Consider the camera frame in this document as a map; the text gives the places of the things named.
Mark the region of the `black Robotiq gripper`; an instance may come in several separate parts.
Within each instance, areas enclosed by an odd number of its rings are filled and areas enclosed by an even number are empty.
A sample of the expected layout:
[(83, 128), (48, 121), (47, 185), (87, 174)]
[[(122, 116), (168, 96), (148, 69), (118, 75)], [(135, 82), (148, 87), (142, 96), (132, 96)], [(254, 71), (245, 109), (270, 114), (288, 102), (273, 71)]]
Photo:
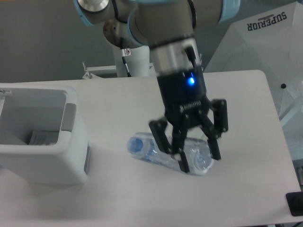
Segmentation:
[[(149, 127), (160, 151), (177, 160), (182, 172), (189, 173), (184, 152), (185, 139), (188, 129), (200, 127), (207, 137), (211, 158), (220, 160), (217, 140), (229, 129), (227, 101), (225, 99), (209, 101), (202, 69), (158, 76), (157, 82), (165, 108), (165, 117), (150, 121)], [(214, 122), (207, 116), (210, 109)], [(173, 127), (171, 143), (165, 134), (168, 122)]]

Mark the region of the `silver and grey robot arm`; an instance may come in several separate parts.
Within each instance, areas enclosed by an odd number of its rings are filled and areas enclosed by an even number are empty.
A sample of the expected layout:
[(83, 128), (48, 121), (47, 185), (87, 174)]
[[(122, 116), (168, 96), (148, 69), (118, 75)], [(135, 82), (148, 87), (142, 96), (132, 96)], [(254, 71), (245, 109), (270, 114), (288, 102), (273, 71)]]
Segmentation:
[(147, 46), (157, 72), (165, 112), (149, 122), (162, 153), (191, 172), (185, 153), (187, 132), (200, 128), (210, 157), (220, 160), (218, 139), (228, 130), (227, 102), (207, 97), (194, 29), (221, 23), (240, 9), (238, 0), (76, 0), (84, 24), (115, 19), (126, 25), (129, 38)]

